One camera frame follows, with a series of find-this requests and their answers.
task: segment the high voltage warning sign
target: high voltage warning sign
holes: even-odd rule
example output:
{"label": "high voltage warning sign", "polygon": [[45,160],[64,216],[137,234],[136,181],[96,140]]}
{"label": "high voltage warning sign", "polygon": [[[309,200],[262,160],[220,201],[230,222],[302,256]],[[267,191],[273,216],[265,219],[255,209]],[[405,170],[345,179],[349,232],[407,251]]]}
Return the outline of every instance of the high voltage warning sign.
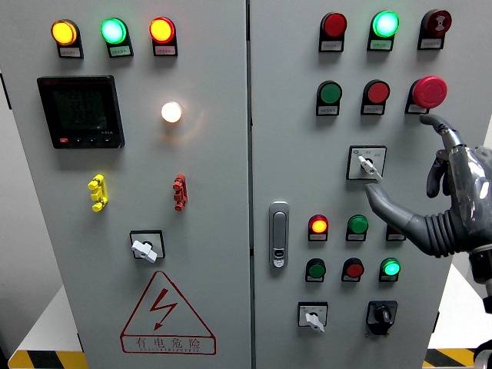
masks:
{"label": "high voltage warning sign", "polygon": [[128,354],[216,354],[215,336],[163,271],[148,282],[120,338]]}

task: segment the digital power meter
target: digital power meter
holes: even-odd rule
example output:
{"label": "digital power meter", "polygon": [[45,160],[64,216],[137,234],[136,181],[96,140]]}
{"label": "digital power meter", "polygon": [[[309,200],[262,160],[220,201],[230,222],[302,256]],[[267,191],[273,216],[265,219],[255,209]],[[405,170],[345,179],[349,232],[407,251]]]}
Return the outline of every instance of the digital power meter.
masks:
{"label": "digital power meter", "polygon": [[112,75],[40,77],[38,87],[54,148],[123,147]]}

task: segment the red wire connector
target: red wire connector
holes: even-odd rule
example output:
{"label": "red wire connector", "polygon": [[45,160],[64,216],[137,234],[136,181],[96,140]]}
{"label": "red wire connector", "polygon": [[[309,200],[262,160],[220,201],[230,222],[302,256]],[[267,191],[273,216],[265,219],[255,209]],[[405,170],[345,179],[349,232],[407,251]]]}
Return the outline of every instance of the red wire connector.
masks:
{"label": "red wire connector", "polygon": [[186,178],[185,175],[179,174],[174,184],[172,185],[172,189],[176,191],[175,193],[175,201],[176,211],[181,211],[185,208],[186,203],[188,202],[188,191],[186,190]]}

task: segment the red indicator light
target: red indicator light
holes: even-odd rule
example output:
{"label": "red indicator light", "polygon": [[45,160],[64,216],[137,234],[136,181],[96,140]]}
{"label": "red indicator light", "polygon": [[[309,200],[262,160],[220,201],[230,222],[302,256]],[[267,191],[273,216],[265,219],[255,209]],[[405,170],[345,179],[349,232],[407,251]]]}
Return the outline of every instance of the red indicator light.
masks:
{"label": "red indicator light", "polygon": [[422,20],[425,32],[433,37],[442,37],[451,27],[451,14],[445,10],[431,10]]}
{"label": "red indicator light", "polygon": [[340,13],[330,13],[324,17],[323,30],[332,37],[339,38],[347,29],[347,19]]}
{"label": "red indicator light", "polygon": [[446,81],[436,75],[420,79],[414,86],[412,98],[421,108],[431,109],[439,106],[447,95]]}
{"label": "red indicator light", "polygon": [[364,267],[360,264],[352,264],[347,268],[347,275],[350,278],[359,278],[364,273]]}
{"label": "red indicator light", "polygon": [[376,82],[367,91],[367,97],[374,104],[386,101],[390,96],[390,88],[386,83]]}
{"label": "red indicator light", "polygon": [[152,39],[158,44],[166,44],[175,37],[176,28],[171,19],[158,17],[148,26]]}
{"label": "red indicator light", "polygon": [[314,233],[324,233],[328,229],[328,220],[323,215],[315,215],[309,221],[309,228]]}

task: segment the lightning bolt symbol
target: lightning bolt symbol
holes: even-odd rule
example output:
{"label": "lightning bolt symbol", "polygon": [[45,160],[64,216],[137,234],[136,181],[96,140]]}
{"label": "lightning bolt symbol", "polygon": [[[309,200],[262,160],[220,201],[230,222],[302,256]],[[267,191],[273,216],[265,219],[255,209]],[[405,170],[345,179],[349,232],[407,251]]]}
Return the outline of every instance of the lightning bolt symbol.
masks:
{"label": "lightning bolt symbol", "polygon": [[157,299],[155,300],[154,304],[152,305],[151,307],[151,310],[150,311],[157,311],[157,310],[162,310],[162,309],[165,309],[165,308],[169,308],[168,312],[166,313],[166,315],[161,319],[161,321],[159,321],[158,323],[155,324],[155,327],[154,327],[154,331],[156,331],[157,329],[159,329],[160,327],[162,327],[162,322],[164,321],[165,318],[168,317],[168,315],[171,313],[171,311],[176,308],[176,305],[178,304],[177,302],[173,303],[173,304],[169,304],[169,305],[164,305],[164,306],[159,306],[159,303],[162,301],[162,299],[164,298],[164,296],[168,293],[168,290],[166,290],[165,288],[162,289],[161,293],[158,295]]}

